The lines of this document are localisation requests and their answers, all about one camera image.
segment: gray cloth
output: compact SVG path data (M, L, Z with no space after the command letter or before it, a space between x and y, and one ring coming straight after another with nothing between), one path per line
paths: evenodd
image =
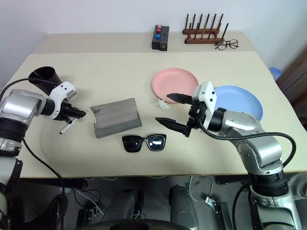
M91 107L95 115L95 135L103 138L142 126L134 98Z

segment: beige table surface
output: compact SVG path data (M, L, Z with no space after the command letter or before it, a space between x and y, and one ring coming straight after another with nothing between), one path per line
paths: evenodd
M167 43L168 52L204 52L215 51L213 45L186 45L182 33L170 33ZM34 50L34 54L46 53L105 53L105 52L129 52L157 53L151 49L152 33L109 33L109 34L53 34L47 36ZM241 32L229 31L225 34L225 40L237 39L239 51L253 51L254 46Z
M212 139L199 130L192 130L186 138L156 122L156 116L183 124L188 119L188 105L174 104L169 110L153 105L157 97L151 88L152 79L160 70L172 67L192 72L199 83L210 80L215 87L236 85L253 93L263 106L262 128L284 132L296 140L296 155L285 171L307 170L307 133L255 51L31 54L12 81L26 78L42 66L54 67L62 81L74 84L78 94L70 102L89 111L63 135L59 131L64 122L43 116L35 117L26 133L32 150L64 177L246 173L230 142ZM43 94L28 82L14 88ZM135 98L143 126L97 139L90 107L128 98ZM138 153L124 150L122 136L155 133L167 134L163 151L152 152L145 145ZM286 139L277 139L285 160L291 145ZM22 177L55 177L26 148L18 158L24 163Z

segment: eyeglasses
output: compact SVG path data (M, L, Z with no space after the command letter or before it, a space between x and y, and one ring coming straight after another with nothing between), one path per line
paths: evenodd
M237 49L238 46L238 40L232 39L230 41L219 41L217 43L215 43L216 48L215 49L219 49L219 50L224 50L227 48L227 46L230 46L230 48L233 49Z
M151 151L161 151L165 146L166 135L154 134L146 138L140 136L124 136L122 141L127 152L140 151L144 141L147 143L147 146Z

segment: pen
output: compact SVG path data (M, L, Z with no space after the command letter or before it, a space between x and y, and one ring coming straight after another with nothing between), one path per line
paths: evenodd
M78 121L78 118L74 118L72 120L71 124L66 125L61 131L60 134L63 134L67 129L69 129L74 123L76 123L76 121Z

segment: wooden peg rack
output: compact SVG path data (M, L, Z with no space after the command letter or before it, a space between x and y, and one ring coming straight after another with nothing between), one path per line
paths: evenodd
M219 32L220 32L221 25L222 25L223 15L224 14L221 15L221 18L220 18L220 21L219 21L217 27L214 28L214 22L215 22L215 18L216 18L216 14L215 14L214 18L212 20L211 27L207 28L208 20L209 20L209 17L210 17L210 14L208 14L206 22L205 22L203 28L201 28L201 20L202 20L202 14L201 14L200 20L197 23L196 28L194 29L196 14L194 14L193 21L192 21L192 23L189 24L189 28L188 28L189 14L187 14L186 26L185 26L185 29L182 31L182 33L184 35L187 35L187 38L185 39L184 43L185 44L215 44L217 42L224 41L224 35L226 33L228 23L227 23L227 25L224 29L222 37L221 38L217 37Z

